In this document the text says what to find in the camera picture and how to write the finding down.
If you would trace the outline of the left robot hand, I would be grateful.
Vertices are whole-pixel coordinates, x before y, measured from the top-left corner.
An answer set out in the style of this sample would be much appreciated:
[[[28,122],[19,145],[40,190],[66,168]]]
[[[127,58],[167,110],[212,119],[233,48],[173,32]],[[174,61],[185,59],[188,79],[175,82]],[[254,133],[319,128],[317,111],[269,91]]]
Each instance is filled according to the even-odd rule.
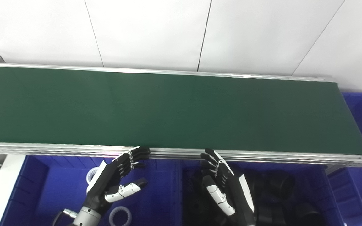
[[[148,160],[150,153],[148,147],[137,146],[124,151],[110,163],[103,161],[87,188],[82,209],[87,212],[94,211],[103,216],[114,202],[125,199],[147,186],[148,181],[145,178],[124,185],[120,182],[133,169],[145,167],[145,163],[139,161]]]

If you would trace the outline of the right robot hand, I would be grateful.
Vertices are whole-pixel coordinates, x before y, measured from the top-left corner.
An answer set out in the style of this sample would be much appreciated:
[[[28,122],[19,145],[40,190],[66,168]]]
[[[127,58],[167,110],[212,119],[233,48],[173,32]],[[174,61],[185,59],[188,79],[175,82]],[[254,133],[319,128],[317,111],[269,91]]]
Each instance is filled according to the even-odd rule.
[[[255,205],[247,179],[215,150],[205,148],[202,161],[203,190],[236,226],[255,226]]]

